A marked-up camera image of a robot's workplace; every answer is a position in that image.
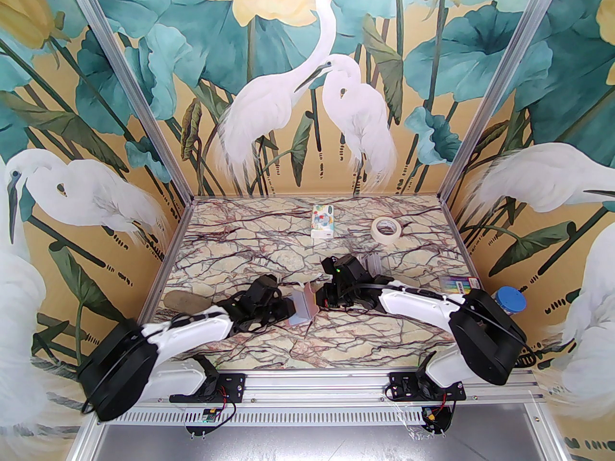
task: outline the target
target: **masking tape roll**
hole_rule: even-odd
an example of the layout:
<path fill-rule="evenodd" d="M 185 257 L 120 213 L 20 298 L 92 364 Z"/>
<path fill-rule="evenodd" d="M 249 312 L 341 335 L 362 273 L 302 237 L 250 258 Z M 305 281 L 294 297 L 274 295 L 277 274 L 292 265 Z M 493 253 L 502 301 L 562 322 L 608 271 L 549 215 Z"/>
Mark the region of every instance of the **masking tape roll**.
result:
<path fill-rule="evenodd" d="M 378 217 L 371 223 L 371 236 L 380 244 L 393 244 L 402 234 L 402 226 L 391 217 Z"/>

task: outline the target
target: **plastic container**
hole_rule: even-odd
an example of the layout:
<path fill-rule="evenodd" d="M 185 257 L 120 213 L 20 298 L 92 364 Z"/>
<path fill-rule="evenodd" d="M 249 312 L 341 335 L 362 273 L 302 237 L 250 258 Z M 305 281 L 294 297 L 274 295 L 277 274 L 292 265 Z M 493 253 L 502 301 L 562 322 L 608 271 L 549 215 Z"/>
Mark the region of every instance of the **plastic container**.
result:
<path fill-rule="evenodd" d="M 523 294 L 514 287 L 501 287 L 492 296 L 509 316 L 521 312 L 527 306 Z"/>

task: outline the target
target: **table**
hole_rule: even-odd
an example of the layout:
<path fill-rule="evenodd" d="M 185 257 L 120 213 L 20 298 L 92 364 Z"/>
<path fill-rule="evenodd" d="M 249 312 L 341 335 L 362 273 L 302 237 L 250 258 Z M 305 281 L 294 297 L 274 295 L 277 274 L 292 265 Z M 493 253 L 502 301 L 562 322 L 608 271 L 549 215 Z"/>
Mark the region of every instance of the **table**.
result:
<path fill-rule="evenodd" d="M 310 237 L 316 203 L 334 205 L 332 240 Z M 402 225 L 402 237 L 391 246 L 381 246 L 369 234 L 371 222 L 382 216 Z M 327 281 L 320 266 L 325 257 L 374 251 L 385 256 L 389 275 L 410 285 L 439 290 L 440 275 L 470 275 L 434 195 L 202 199 L 153 320 L 166 321 L 184 310 L 165 299 L 171 290 L 202 296 L 205 309 L 238 285 L 271 273 L 288 295 L 298 283 Z M 310 325 L 237 334 L 198 351 L 218 369 L 395 367 L 417 365 L 421 354 L 451 342 L 446 332 L 409 319 L 363 310 L 321 311 Z"/>

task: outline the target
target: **painted wall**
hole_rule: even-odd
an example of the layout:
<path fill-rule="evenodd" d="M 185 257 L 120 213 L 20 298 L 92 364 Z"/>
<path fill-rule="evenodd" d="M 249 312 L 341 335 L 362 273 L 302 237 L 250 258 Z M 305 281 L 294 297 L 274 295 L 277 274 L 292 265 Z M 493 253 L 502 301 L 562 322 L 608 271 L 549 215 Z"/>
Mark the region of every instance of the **painted wall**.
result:
<path fill-rule="evenodd" d="M 0 157 L 0 457 L 64 459 L 183 212 L 75 0 L 0 0 Z"/>
<path fill-rule="evenodd" d="M 554 0 L 552 54 L 492 118 L 448 200 L 489 292 L 516 316 L 575 460 L 615 457 L 615 0 Z"/>
<path fill-rule="evenodd" d="M 99 1 L 176 158 L 189 158 L 186 178 L 209 195 L 434 193 L 527 3 Z M 550 63 L 532 53 L 523 67 Z"/>

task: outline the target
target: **bird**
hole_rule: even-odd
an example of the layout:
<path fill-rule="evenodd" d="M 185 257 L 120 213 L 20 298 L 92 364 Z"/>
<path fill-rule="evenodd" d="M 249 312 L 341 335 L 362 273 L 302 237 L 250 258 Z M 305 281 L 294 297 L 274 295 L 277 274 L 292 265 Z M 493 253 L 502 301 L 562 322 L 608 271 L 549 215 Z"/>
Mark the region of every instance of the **bird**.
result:
<path fill-rule="evenodd" d="M 337 22 L 331 0 L 316 0 L 316 14 L 320 37 L 310 56 L 288 72 L 255 77 L 220 116 L 216 130 L 222 149 L 218 151 L 217 164 L 222 172 L 241 178 L 244 169 L 253 171 L 248 162 L 253 157 L 253 142 L 290 121 L 293 107 L 309 86 L 306 77 L 329 55 L 336 38 Z"/>
<path fill-rule="evenodd" d="M 567 143 L 532 145 L 497 158 L 470 192 L 473 206 L 516 198 L 536 212 L 562 205 L 614 201 L 615 169 Z"/>
<path fill-rule="evenodd" d="M 0 158 L 0 176 L 5 169 Z M 10 221 L 9 205 L 8 192 L 0 190 L 0 452 L 33 459 L 60 447 L 53 443 L 56 426 L 79 424 L 76 412 L 51 402 L 50 395 L 78 393 L 71 381 L 33 365 L 32 336 L 46 286 L 29 261 L 22 220 Z"/>
<path fill-rule="evenodd" d="M 587 255 L 578 297 L 565 320 L 549 327 L 563 344 L 575 340 L 569 353 L 552 360 L 545 377 L 556 380 L 554 399 L 562 412 L 575 417 L 602 417 L 615 409 L 615 223 L 598 234 Z"/>
<path fill-rule="evenodd" d="M 167 219 L 148 193 L 94 159 L 61 158 L 45 149 L 26 149 L 9 159 L 4 173 L 9 193 L 11 237 L 24 186 L 52 219 L 72 226 L 105 226 L 132 240 L 153 235 L 167 242 Z"/>
<path fill-rule="evenodd" d="M 365 155 L 369 182 L 364 187 L 385 184 L 395 169 L 397 151 L 384 98 L 369 84 L 361 83 L 358 63 L 347 55 L 329 55 L 306 83 L 322 75 L 326 76 L 322 88 L 325 111 L 344 134 L 355 169 Z"/>

